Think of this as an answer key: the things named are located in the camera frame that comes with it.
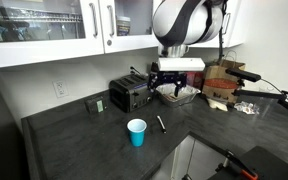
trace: plastic cup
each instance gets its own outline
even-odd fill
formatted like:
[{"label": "plastic cup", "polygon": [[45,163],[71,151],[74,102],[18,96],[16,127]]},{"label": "plastic cup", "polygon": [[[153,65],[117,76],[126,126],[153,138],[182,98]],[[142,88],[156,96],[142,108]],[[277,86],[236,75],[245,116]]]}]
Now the plastic cup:
[{"label": "plastic cup", "polygon": [[146,126],[146,122],[142,119],[133,119],[127,123],[127,128],[130,131],[130,139],[133,146],[142,146]]}]

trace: cabinet door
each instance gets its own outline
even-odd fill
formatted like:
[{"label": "cabinet door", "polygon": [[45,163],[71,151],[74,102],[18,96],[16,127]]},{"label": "cabinet door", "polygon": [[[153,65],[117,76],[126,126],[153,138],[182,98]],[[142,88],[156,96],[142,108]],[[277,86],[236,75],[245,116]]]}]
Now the cabinet door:
[{"label": "cabinet door", "polygon": [[172,179],[182,179],[186,174],[192,179],[208,179],[225,160],[223,155],[191,136],[181,142],[175,156]]},{"label": "cabinet door", "polygon": [[158,45],[153,12],[161,0],[101,0],[105,53]]},{"label": "cabinet door", "polygon": [[103,54],[97,0],[0,0],[0,67]]},{"label": "cabinet door", "polygon": [[[242,44],[244,39],[242,37],[235,37],[234,42],[231,42],[231,37],[235,32],[235,27],[239,26],[235,23],[238,16],[241,0],[230,0],[227,2],[226,15],[223,20],[223,47],[231,47]],[[219,48],[219,35],[214,39],[205,42],[190,45],[190,47],[205,47],[205,48]]]}]

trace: black toaster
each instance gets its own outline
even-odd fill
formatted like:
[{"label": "black toaster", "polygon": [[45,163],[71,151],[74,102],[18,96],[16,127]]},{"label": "black toaster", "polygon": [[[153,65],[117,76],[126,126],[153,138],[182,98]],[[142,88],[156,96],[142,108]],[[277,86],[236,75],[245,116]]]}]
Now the black toaster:
[{"label": "black toaster", "polygon": [[109,84],[111,101],[125,112],[131,112],[152,101],[147,88],[148,78],[136,74],[112,80]]}]

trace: kitchen counter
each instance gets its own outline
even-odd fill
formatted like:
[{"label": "kitchen counter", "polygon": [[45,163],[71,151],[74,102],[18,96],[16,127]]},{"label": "kitchen counter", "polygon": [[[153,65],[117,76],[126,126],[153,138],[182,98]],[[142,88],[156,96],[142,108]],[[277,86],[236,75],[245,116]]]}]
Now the kitchen counter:
[{"label": "kitchen counter", "polygon": [[[107,91],[102,96],[107,98]],[[259,115],[214,110],[198,97],[177,108],[155,99],[131,113],[106,102],[107,110],[98,114],[89,115],[82,99],[22,119],[32,180],[147,179],[187,135],[237,156],[261,146],[288,163],[288,111],[276,101],[255,100],[263,105]],[[147,123],[138,148],[126,128],[134,118]]]}]

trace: marker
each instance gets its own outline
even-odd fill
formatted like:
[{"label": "marker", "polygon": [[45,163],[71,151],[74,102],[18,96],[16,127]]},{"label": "marker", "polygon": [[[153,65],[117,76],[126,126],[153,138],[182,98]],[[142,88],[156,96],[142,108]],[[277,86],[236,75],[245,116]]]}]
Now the marker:
[{"label": "marker", "polygon": [[162,119],[160,118],[160,116],[157,116],[157,119],[160,121],[160,124],[161,124],[161,126],[162,126],[162,132],[163,132],[163,133],[166,133],[165,126],[164,126],[163,121],[162,121]]}]

